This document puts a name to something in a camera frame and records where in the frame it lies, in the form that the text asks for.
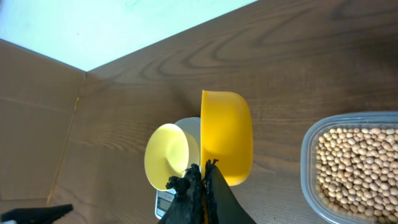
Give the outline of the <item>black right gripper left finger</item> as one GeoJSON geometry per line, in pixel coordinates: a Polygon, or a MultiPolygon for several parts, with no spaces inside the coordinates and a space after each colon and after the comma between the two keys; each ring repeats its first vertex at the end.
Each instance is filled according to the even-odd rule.
{"type": "Polygon", "coordinates": [[[204,185],[197,164],[185,170],[184,177],[171,176],[167,189],[176,191],[174,199],[158,224],[202,224],[205,221],[203,206],[204,185]]]}

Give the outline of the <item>brown cardboard board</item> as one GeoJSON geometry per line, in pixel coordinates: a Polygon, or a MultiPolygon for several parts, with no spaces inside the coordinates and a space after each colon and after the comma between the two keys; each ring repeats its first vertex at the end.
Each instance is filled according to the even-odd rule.
{"type": "Polygon", "coordinates": [[[84,76],[1,41],[1,200],[49,196],[84,76]]]}

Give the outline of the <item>clear plastic container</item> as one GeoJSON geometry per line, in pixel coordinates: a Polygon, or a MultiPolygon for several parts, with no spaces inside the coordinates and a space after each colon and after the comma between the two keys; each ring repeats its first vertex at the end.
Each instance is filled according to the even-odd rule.
{"type": "Polygon", "coordinates": [[[397,112],[324,118],[305,134],[301,186],[328,223],[397,223],[397,112]]]}

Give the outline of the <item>pile of soybeans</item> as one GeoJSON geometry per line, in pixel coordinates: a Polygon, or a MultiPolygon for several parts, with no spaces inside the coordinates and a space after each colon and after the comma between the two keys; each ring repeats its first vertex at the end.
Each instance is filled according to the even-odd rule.
{"type": "Polygon", "coordinates": [[[332,128],[315,145],[322,202],[376,223],[397,223],[397,130],[332,128]]]}

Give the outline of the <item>pale yellow plastic bowl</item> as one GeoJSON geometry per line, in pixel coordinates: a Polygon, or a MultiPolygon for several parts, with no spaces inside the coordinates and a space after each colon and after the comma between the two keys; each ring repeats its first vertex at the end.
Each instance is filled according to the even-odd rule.
{"type": "Polygon", "coordinates": [[[197,140],[176,124],[163,124],[150,137],[144,155],[144,169],[150,184],[166,191],[169,177],[183,177],[192,164],[199,165],[197,140]]]}

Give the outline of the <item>yellow plastic measuring scoop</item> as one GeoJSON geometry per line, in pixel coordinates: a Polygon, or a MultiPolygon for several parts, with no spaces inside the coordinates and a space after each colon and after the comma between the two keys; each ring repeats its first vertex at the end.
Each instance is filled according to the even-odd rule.
{"type": "Polygon", "coordinates": [[[229,187],[242,184],[253,162],[253,131],[246,100],[230,91],[202,91],[201,168],[217,159],[229,187]]]}

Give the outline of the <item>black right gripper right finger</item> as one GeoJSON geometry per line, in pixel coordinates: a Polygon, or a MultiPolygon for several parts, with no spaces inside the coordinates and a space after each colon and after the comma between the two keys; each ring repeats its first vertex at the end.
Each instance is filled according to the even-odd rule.
{"type": "Polygon", "coordinates": [[[216,166],[217,159],[205,164],[206,208],[209,224],[256,224],[239,204],[216,166]]]}

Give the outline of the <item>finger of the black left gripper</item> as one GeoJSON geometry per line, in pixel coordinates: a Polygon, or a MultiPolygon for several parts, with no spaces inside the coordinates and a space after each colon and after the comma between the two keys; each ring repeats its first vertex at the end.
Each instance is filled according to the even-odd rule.
{"type": "Polygon", "coordinates": [[[41,208],[15,208],[1,215],[1,224],[52,224],[73,211],[72,204],[41,208]]]}

